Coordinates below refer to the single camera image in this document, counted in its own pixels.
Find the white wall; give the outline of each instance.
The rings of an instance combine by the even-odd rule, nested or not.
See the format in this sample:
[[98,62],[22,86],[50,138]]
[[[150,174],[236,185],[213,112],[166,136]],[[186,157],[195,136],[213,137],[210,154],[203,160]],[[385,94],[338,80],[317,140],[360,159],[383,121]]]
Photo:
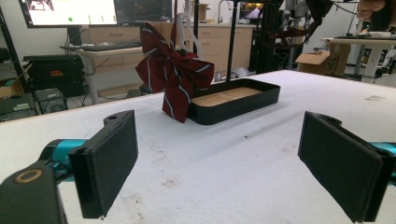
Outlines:
[[[209,4],[210,10],[206,12],[207,19],[217,19],[219,1],[201,0],[200,3]],[[184,1],[178,1],[178,11],[183,11]],[[342,4],[343,7],[353,10],[354,4]],[[59,48],[66,40],[66,29],[27,29],[21,8],[16,0],[0,0],[0,7],[5,14],[8,29],[17,50],[20,60],[28,55],[62,54]],[[231,18],[232,12],[227,4],[221,5],[221,16],[226,21]],[[323,24],[316,30],[309,43],[304,46],[304,52],[320,47],[323,37],[342,35],[347,32],[351,15],[341,9],[333,7],[324,19]]]

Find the white desk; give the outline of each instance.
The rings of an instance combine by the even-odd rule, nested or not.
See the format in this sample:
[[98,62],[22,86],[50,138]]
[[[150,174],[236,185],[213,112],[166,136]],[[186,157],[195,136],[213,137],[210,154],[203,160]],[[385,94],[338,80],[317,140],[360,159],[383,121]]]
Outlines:
[[97,105],[98,100],[98,90],[92,81],[92,76],[95,75],[96,68],[93,67],[93,60],[95,58],[110,58],[110,57],[122,57],[124,55],[131,54],[143,54],[142,48],[132,48],[132,49],[115,49],[106,51],[80,51],[78,55],[81,57],[82,63],[84,64],[85,79],[90,88],[90,96],[92,98],[92,103]]
[[323,40],[331,44],[358,44],[365,45],[367,49],[371,49],[369,60],[364,74],[361,79],[362,82],[375,83],[375,71],[379,62],[383,49],[390,49],[391,46],[396,45],[396,40],[374,40],[374,39],[341,39],[341,38],[324,38]]
[[[351,223],[297,156],[304,112],[366,141],[396,141],[396,90],[291,71],[252,78],[280,85],[279,102],[212,126],[170,119],[162,93],[0,123],[0,181],[51,140],[90,138],[104,117],[134,109],[139,157],[117,200],[104,221],[84,220],[64,182],[69,223]],[[388,187],[377,223],[396,222],[395,204]]]

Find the cardboard box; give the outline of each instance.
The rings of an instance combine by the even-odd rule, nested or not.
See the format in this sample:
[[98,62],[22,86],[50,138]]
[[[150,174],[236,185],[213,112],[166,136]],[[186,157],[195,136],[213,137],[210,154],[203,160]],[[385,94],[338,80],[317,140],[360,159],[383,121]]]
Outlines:
[[18,78],[0,80],[0,98],[22,94],[24,94],[23,87]]
[[348,44],[331,44],[330,51],[303,53],[297,59],[299,71],[331,77],[344,75],[350,52]]

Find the striped fabric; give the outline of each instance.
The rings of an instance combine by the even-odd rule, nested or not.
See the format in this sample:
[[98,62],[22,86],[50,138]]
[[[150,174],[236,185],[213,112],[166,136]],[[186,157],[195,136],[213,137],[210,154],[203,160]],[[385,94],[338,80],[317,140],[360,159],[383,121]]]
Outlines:
[[181,55],[175,51],[176,23],[170,46],[149,23],[142,29],[143,52],[147,57],[136,67],[137,74],[153,92],[164,91],[163,111],[185,122],[194,88],[209,87],[214,64],[198,60],[195,53]]

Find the red flower-shaped bow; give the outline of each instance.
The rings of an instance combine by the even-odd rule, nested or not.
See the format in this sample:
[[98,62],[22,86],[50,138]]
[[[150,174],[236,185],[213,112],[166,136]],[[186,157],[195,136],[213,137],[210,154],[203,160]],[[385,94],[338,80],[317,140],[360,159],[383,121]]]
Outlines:
[[175,23],[170,46],[149,23],[144,25],[141,39],[143,52],[148,57],[136,67],[137,74],[153,92],[164,90],[163,111],[184,123],[194,88],[209,87],[214,64],[198,60],[195,53],[188,52],[182,56],[175,51]]

